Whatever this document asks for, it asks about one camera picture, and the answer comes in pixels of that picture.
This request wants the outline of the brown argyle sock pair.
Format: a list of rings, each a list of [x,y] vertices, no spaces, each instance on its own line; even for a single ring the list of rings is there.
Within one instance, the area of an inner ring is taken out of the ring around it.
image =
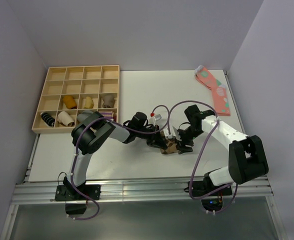
[[[176,137],[166,138],[164,132],[160,133],[164,142],[166,143],[167,149],[160,149],[160,153],[163,155],[177,154],[179,150],[177,149],[177,140]]]

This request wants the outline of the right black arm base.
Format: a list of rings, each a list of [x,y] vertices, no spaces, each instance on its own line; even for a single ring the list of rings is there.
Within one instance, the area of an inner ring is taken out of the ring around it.
[[[218,196],[231,196],[233,191],[231,189],[231,187],[228,185],[220,190],[218,190],[219,188],[223,187],[223,185],[219,185],[219,186],[214,186],[211,183],[206,183],[204,180],[198,180],[198,181],[194,181],[192,183],[192,187],[191,187],[191,195],[193,197],[202,197],[205,194],[208,194],[212,191],[212,194],[210,194],[210,197],[218,197]]]

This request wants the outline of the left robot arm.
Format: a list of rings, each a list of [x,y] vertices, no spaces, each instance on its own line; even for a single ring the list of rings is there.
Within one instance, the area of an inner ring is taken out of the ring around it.
[[[73,200],[83,197],[85,193],[83,185],[86,183],[86,173],[91,157],[108,138],[123,144],[129,144],[136,138],[140,138],[144,139],[149,147],[167,149],[159,126],[149,124],[147,115],[142,112],[137,112],[131,120],[120,125],[96,111],[80,122],[72,130],[71,136],[75,153],[70,172],[66,177],[69,184],[66,194]]]

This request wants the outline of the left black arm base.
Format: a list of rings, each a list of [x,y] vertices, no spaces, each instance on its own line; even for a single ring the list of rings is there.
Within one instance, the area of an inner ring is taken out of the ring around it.
[[[101,185],[86,184],[83,186],[83,189],[80,189],[79,191],[82,192],[83,195],[75,191],[73,187],[71,188],[71,191],[69,191],[65,185],[59,185],[56,188],[54,200],[56,202],[70,202],[70,201],[85,201],[91,198],[92,200],[96,201],[100,199]]]

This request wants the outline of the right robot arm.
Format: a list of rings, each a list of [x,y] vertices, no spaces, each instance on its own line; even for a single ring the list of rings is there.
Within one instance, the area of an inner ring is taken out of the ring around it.
[[[214,195],[223,185],[233,183],[241,185],[269,172],[264,146],[257,135],[249,136],[237,131],[220,120],[213,110],[200,111],[196,105],[191,105],[184,113],[189,121],[189,127],[177,130],[180,137],[179,154],[190,152],[193,140],[207,133],[192,171],[191,181],[194,180],[198,164],[210,137],[215,138],[228,151],[227,166],[204,175],[201,184],[207,194]]]

